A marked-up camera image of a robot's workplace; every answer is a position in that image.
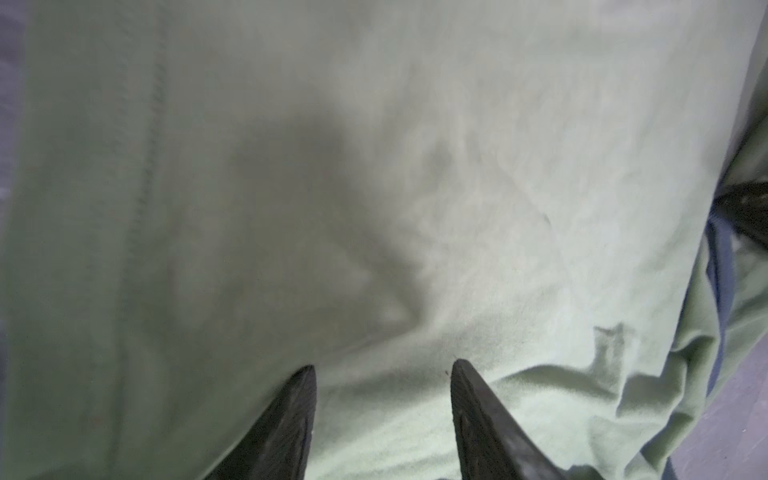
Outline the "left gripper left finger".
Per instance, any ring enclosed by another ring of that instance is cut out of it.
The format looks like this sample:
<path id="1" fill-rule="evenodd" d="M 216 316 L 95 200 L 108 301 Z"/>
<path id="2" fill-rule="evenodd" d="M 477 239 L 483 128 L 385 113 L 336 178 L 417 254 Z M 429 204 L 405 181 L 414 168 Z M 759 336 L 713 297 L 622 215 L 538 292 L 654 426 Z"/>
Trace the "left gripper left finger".
<path id="1" fill-rule="evenodd" d="M 312 442 L 317 378 L 311 365 L 285 383 L 210 479 L 303 480 Z"/>

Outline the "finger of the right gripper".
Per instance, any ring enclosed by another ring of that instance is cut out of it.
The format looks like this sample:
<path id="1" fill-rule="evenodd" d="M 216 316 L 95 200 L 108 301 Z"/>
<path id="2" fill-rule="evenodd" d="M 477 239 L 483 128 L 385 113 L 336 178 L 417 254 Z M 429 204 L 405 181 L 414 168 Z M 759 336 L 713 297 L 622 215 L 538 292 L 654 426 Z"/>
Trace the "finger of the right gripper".
<path id="1" fill-rule="evenodd" d="M 748 182 L 727 187 L 714 209 L 739 233 L 767 248 L 767 183 Z"/>

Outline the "green tank top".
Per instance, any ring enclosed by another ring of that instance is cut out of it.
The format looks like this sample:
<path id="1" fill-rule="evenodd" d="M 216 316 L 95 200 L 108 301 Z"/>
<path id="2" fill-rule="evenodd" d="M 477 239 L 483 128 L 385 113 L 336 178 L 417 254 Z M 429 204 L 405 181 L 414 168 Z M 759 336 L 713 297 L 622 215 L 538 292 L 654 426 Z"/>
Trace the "green tank top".
<path id="1" fill-rule="evenodd" d="M 767 331 L 763 1 L 31 1 L 5 479 L 659 479 Z"/>

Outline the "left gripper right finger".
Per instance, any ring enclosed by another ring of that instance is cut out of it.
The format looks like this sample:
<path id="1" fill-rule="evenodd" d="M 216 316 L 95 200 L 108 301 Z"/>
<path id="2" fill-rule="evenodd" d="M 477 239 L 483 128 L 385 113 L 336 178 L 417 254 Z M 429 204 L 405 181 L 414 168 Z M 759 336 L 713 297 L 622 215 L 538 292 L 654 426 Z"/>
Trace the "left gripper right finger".
<path id="1" fill-rule="evenodd" d="M 456 360 L 452 366 L 450 395 L 464 479 L 565 479 L 465 359 Z"/>

